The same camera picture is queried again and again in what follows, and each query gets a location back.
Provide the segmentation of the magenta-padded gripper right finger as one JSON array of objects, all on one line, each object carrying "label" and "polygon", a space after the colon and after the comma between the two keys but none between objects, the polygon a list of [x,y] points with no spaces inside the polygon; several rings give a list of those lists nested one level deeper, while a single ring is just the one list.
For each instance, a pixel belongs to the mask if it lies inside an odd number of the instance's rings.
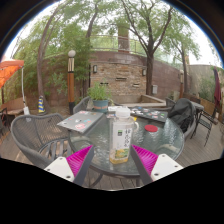
[{"label": "magenta-padded gripper right finger", "polygon": [[131,145],[130,154],[144,185],[150,184],[182,169],[182,166],[168,155],[156,155],[136,145]]}]

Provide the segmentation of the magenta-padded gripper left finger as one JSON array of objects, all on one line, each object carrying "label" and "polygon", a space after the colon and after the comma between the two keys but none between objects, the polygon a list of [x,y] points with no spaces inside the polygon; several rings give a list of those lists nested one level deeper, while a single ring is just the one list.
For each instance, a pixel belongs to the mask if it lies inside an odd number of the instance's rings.
[{"label": "magenta-padded gripper left finger", "polygon": [[67,158],[58,157],[45,171],[82,186],[93,156],[94,148],[90,145]]}]

